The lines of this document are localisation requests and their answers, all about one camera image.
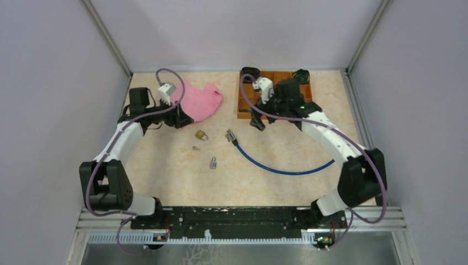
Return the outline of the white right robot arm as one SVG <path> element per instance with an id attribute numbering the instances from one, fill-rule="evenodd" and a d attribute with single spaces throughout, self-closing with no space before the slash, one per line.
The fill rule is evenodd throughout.
<path id="1" fill-rule="evenodd" d="M 315 102 L 306 102 L 295 79 L 286 79 L 276 85 L 259 77 L 252 82 L 260 93 L 256 104 L 251 104 L 251 125 L 264 130 L 261 117 L 269 123 L 287 120 L 318 141 L 341 167 L 337 188 L 311 204 L 311 221 L 317 227 L 326 227 L 333 214 L 353 208 L 378 195 L 382 196 L 385 215 L 388 195 L 383 153 L 368 150 L 342 133 Z"/>

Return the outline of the pink cloth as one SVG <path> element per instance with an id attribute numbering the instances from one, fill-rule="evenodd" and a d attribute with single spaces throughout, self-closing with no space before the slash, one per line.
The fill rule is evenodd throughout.
<path id="1" fill-rule="evenodd" d="M 185 93 L 180 106 L 193 120 L 192 123 L 199 123 L 213 116 L 224 100 L 218 88 L 207 84 L 204 89 L 198 89 L 185 79 L 183 82 Z"/>

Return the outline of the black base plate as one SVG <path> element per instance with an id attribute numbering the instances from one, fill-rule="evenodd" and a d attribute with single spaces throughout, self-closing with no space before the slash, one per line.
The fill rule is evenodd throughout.
<path id="1" fill-rule="evenodd" d="M 320 217 L 309 206 L 162 206 L 152 215 L 137 216 L 133 230 L 160 229 L 170 239 L 220 240 L 299 239 L 308 229 L 344 229 L 343 211 Z"/>

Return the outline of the wooden compartment tray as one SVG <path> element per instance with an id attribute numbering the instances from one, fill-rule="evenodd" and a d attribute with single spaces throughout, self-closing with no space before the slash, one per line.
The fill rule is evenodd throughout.
<path id="1" fill-rule="evenodd" d="M 293 79 L 292 73 L 295 71 L 273 71 L 273 70 L 261 70 L 260 77 L 266 77 L 273 81 L 274 85 L 280 81 Z M 247 100 L 243 97 L 241 93 L 241 86 L 239 85 L 239 93 L 238 93 L 238 100 L 237 100 L 237 119 L 244 119 L 250 120 L 251 115 L 249 113 L 250 106 L 248 105 L 248 101 L 255 104 L 257 100 L 260 98 L 260 93 L 255 92 L 253 90 L 252 83 L 243 83 L 244 85 L 244 92 L 247 96 Z M 310 82 L 309 84 L 299 84 L 300 92 L 304 96 L 305 102 L 311 102 L 314 100 L 313 89 L 314 84 L 312 81 L 312 76 L 310 74 Z"/>

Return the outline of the grey combination lock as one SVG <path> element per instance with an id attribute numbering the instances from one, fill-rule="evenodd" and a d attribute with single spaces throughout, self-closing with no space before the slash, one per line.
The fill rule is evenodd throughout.
<path id="1" fill-rule="evenodd" d="M 212 157 L 212 159 L 210 160 L 209 168 L 216 169 L 216 166 L 217 166 L 216 157 Z"/>

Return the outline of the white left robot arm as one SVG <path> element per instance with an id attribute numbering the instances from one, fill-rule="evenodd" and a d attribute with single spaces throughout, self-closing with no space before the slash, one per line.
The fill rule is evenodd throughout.
<path id="1" fill-rule="evenodd" d="M 124 167 L 152 124 L 179 129 L 194 121 L 182 109 L 185 85 L 178 89 L 165 83 L 158 92 L 157 102 L 148 88 L 130 89 L 129 104 L 106 147 L 93 160 L 80 165 L 84 203 L 94 216 L 144 216 L 144 222 L 153 229 L 164 224 L 166 217 L 159 199 L 135 193 Z"/>

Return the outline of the brass padlock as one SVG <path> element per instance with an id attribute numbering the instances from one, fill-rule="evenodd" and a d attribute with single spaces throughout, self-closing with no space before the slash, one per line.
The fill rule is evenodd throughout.
<path id="1" fill-rule="evenodd" d="M 209 139 L 208 135 L 202 130 L 198 130 L 194 136 L 201 141 L 207 141 Z"/>

